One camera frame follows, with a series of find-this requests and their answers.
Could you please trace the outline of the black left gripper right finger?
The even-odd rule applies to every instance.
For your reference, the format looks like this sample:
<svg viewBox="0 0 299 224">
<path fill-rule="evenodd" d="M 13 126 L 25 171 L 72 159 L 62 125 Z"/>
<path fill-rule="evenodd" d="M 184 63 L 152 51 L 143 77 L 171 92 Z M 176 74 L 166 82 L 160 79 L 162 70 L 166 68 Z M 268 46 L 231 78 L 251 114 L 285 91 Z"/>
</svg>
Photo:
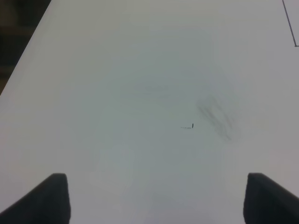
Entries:
<svg viewBox="0 0 299 224">
<path fill-rule="evenodd" d="M 297 224 L 299 198 L 262 173 L 249 173 L 243 203 L 247 224 Z"/>
</svg>

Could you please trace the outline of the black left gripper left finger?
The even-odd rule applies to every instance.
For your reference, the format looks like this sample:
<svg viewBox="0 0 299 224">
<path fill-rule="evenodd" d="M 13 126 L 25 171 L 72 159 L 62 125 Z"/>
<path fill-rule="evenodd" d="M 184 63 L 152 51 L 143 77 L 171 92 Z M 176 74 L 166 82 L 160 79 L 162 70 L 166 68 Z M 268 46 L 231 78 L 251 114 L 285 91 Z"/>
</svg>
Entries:
<svg viewBox="0 0 299 224">
<path fill-rule="evenodd" d="M 67 176 L 54 173 L 0 213 L 2 224 L 68 224 L 71 219 Z"/>
</svg>

